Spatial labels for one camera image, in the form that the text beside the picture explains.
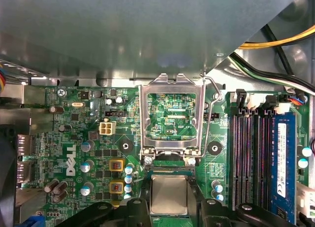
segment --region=black dimm slot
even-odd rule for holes
[[[261,139],[262,139],[262,119],[260,116],[254,117],[254,145],[253,145],[253,203],[261,206]]]
[[[247,123],[248,118],[245,116],[243,117],[243,141],[242,141],[242,148],[241,148],[241,156],[242,156],[242,203],[246,202],[247,190],[246,190],[246,167],[247,167]]]
[[[237,169],[237,117],[233,117],[233,181],[232,181],[232,209],[236,206],[236,169]]]
[[[252,116],[247,118],[248,123],[247,123],[247,170],[246,170],[246,175],[247,175],[247,185],[246,185],[246,193],[247,193],[247,198],[246,202],[252,203],[252,123],[253,123],[253,118]]]
[[[260,183],[261,183],[261,201],[260,206],[265,208],[266,206],[266,133],[268,132],[268,127],[266,126],[268,118],[261,118],[261,172],[260,172]]]
[[[243,145],[243,117],[238,117],[237,122],[237,173],[236,177],[238,179],[237,189],[236,189],[236,205],[242,203],[242,145]]]

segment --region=white power connector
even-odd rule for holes
[[[296,183],[296,189],[297,211],[307,218],[315,218],[315,190],[300,183]]]

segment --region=capacitor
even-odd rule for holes
[[[66,181],[61,181],[55,188],[53,189],[53,194],[60,195],[62,191],[64,191],[68,187],[68,183]]]
[[[223,186],[221,185],[221,183],[217,180],[213,181],[211,183],[212,188],[217,192],[217,193],[221,193],[223,191]]]
[[[126,183],[126,184],[131,184],[131,183],[132,183],[132,176],[131,176],[131,175],[126,175],[126,177],[125,177],[125,183]]]
[[[305,147],[302,149],[302,155],[305,157],[310,157],[312,155],[312,150],[309,147]]]
[[[128,198],[131,198],[131,195],[130,195],[130,194],[126,194],[126,195],[124,196],[124,199],[128,199]]]
[[[59,132],[70,132],[72,130],[71,125],[60,125],[58,128]]]
[[[211,195],[219,201],[223,201],[224,200],[224,196],[222,194],[217,193],[216,191],[212,190]]]
[[[134,169],[134,165],[132,163],[128,163],[125,167],[125,173],[126,175],[130,175],[132,174],[133,172],[133,169]]]
[[[92,160],[86,160],[80,166],[80,169],[83,173],[89,172],[94,167],[94,162]]]
[[[64,108],[61,106],[51,106],[49,108],[49,112],[52,114],[63,114],[64,113]]]
[[[93,150],[94,147],[95,147],[95,143],[93,141],[90,141],[90,140],[83,142],[81,144],[81,150],[83,152],[89,152],[90,150]]]
[[[86,182],[81,190],[80,193],[82,196],[88,196],[94,189],[94,185],[91,182]]]
[[[47,184],[45,187],[44,187],[44,191],[46,193],[50,193],[55,186],[57,186],[59,184],[59,180],[58,179],[53,179],[49,184]]]
[[[125,100],[122,97],[116,97],[116,103],[117,105],[123,105]]]
[[[308,165],[309,162],[307,161],[307,159],[300,159],[297,163],[299,165],[300,168],[305,169]]]
[[[105,100],[105,104],[106,104],[106,105],[113,106],[113,105],[115,104],[115,99],[107,98],[107,99]]]
[[[63,190],[59,195],[54,195],[53,196],[53,202],[54,203],[59,203],[62,200],[64,200],[67,197],[68,193],[66,190]]]
[[[131,193],[132,192],[132,185],[130,185],[130,184],[125,185],[124,191],[126,193]]]

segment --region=black wire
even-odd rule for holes
[[[278,39],[276,38],[276,36],[274,35],[274,33],[272,32],[271,28],[269,27],[268,24],[266,24],[262,29],[261,29],[262,34],[265,36],[265,38],[267,39],[267,41],[278,41]],[[276,54],[278,54],[283,67],[286,71],[286,73],[288,75],[294,75],[292,67],[289,63],[289,61],[287,60],[287,57],[283,51],[283,49],[280,46],[277,47],[273,47],[273,49],[275,50]]]
[[[310,83],[308,83],[302,79],[299,79],[295,76],[285,75],[285,74],[280,74],[280,73],[271,73],[271,72],[260,71],[256,68],[254,68],[252,65],[250,65],[247,61],[245,61],[242,57],[240,57],[235,52],[233,52],[230,55],[230,57],[233,60],[235,60],[236,62],[238,62],[241,66],[247,68],[249,71],[251,71],[252,73],[254,73],[258,76],[265,77],[265,78],[281,79],[281,80],[293,82],[293,83],[302,85],[303,87],[306,87],[306,88],[310,89],[311,91],[315,92],[315,87],[312,84],[310,84]]]

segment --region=cable bundle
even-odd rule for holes
[[[6,77],[4,74],[3,66],[0,65],[0,93],[4,90]]]

